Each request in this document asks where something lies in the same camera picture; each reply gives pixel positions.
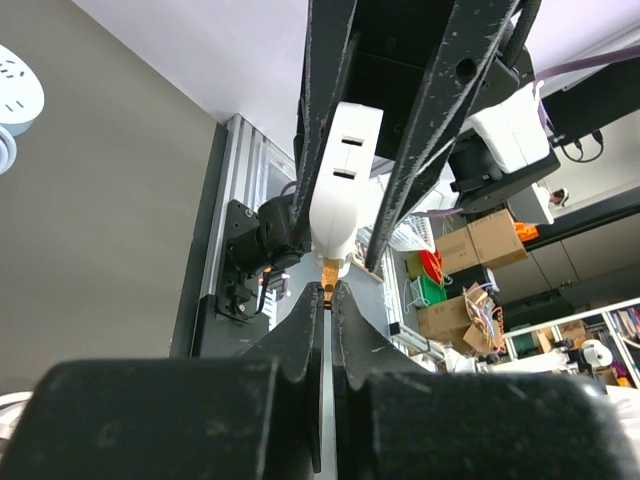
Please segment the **ceiling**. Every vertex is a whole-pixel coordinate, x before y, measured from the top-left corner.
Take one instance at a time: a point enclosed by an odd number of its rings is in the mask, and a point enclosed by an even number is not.
[[[214,118],[239,112],[291,154],[307,0],[74,1]],[[527,42],[536,68],[640,23],[640,2],[612,5],[543,0]]]

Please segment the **black bracket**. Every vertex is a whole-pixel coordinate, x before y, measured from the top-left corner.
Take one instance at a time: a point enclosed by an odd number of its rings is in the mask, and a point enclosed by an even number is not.
[[[257,299],[259,275],[250,275],[238,269],[229,247],[234,239],[259,226],[258,216],[253,210],[237,200],[229,202],[222,238],[223,257],[216,287],[216,312],[242,323],[266,320],[264,314],[256,314],[256,309],[248,306],[252,298]]]
[[[506,202],[515,194],[560,168],[553,150],[546,158],[513,173],[503,174],[500,180],[483,188],[461,195],[459,206],[465,213],[480,213]]]

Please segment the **cardboard box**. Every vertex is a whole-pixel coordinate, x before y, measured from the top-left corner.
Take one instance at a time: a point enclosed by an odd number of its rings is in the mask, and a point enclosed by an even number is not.
[[[598,370],[597,372],[595,372],[595,374],[598,375],[602,379],[602,382],[605,385],[611,385],[611,386],[614,386],[614,387],[618,386],[618,380],[617,380],[615,374],[613,373],[613,369],[605,368],[603,370]]]
[[[551,346],[551,342],[549,341],[547,336],[544,334],[544,332],[538,332],[537,337],[538,337],[538,343],[540,344],[540,348],[542,349],[542,353],[549,353],[551,350],[553,350],[553,347]]]
[[[527,258],[508,210],[436,239],[443,270],[452,274],[482,264],[498,268]]]
[[[451,342],[453,348],[461,353],[470,350],[469,345],[463,340],[471,326],[464,297],[456,297],[418,310],[418,322],[420,333],[426,338]]]
[[[584,342],[586,342],[587,340],[598,340],[598,338],[593,333],[587,332],[585,335],[582,335],[580,337],[574,338],[573,339],[573,346],[575,348],[580,348],[580,347],[582,347],[582,344]]]
[[[460,353],[466,353],[472,348],[480,353],[491,353],[491,346],[484,335],[469,319],[463,296],[418,310],[418,322],[420,333],[424,337],[451,342],[453,348]],[[494,321],[493,326],[496,332],[500,331],[498,322]],[[501,336],[497,342],[502,343]]]
[[[555,339],[553,338],[553,331],[551,330],[551,328],[543,328],[541,330],[536,330],[536,332],[533,335],[533,344],[536,347],[542,347],[540,342],[541,333],[545,336],[547,340],[549,340],[549,343],[555,342]]]
[[[436,238],[436,248],[442,257],[445,273],[456,273],[480,263],[466,227]]]
[[[574,342],[580,340],[587,335],[587,331],[584,328],[582,320],[576,320],[575,322],[565,323],[559,326],[562,338],[571,339]]]
[[[482,331],[475,325],[469,327],[462,339],[478,353],[487,355],[493,351],[493,344],[498,347],[504,346],[504,340],[500,333],[500,325],[498,325],[498,322],[495,320],[493,321],[493,330],[496,333],[496,338],[493,338],[491,344],[487,341]]]
[[[527,258],[508,210],[500,210],[467,226],[478,261],[499,268]]]

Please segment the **red object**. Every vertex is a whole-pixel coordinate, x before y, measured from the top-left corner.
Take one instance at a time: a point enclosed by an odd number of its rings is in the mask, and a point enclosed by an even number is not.
[[[421,250],[420,260],[429,278],[438,285],[442,285],[442,257],[440,256],[440,252],[436,250],[435,253],[431,253],[427,250]]]

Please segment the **black cable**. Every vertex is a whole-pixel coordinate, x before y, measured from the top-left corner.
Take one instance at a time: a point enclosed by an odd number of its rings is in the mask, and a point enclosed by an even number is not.
[[[580,157],[579,158],[573,158],[572,156],[570,156],[567,153],[567,151],[565,150],[564,145],[560,147],[562,149],[562,153],[564,153],[569,160],[571,160],[572,162],[575,162],[575,163],[591,163],[591,162],[595,162],[604,153],[604,137],[602,136],[602,132],[600,130],[596,130],[595,132],[593,132],[591,134],[591,136],[600,145],[600,151],[595,156],[593,156],[591,158],[588,158],[586,160],[583,160],[584,151],[582,150],[582,143],[580,143],[580,140],[576,140],[574,142],[576,148],[578,150],[580,150]]]
[[[295,187],[296,185],[298,185],[298,182],[296,180],[287,183],[284,187],[282,187],[282,191],[280,192],[280,196],[284,197],[287,194],[287,191],[291,188],[291,187]]]
[[[518,23],[516,23],[513,34],[502,52],[502,63],[508,68],[513,68],[518,61],[520,53],[522,53],[522,49],[524,48],[524,42],[529,36],[541,4],[542,0],[527,0],[522,7],[522,13],[520,14],[520,18],[518,18]]]
[[[573,158],[571,155],[569,155],[569,152],[567,152],[567,149],[564,148],[564,145],[562,145],[560,148],[562,149],[562,153],[564,153],[564,156],[567,157],[572,162],[580,163],[584,158],[584,152],[582,151],[582,147],[578,147],[577,144],[576,144],[576,148],[580,150],[580,157],[578,158]]]
[[[259,315],[262,313],[262,309],[264,308],[264,302],[267,299],[267,290],[269,288],[269,281],[271,280],[271,277],[274,276],[276,273],[280,273],[280,270],[276,270],[275,268],[272,268],[269,272],[267,272],[262,276],[262,290],[260,291],[260,302],[258,303],[258,309],[256,310],[256,312],[253,315],[251,315],[252,317],[255,317],[256,315]]]

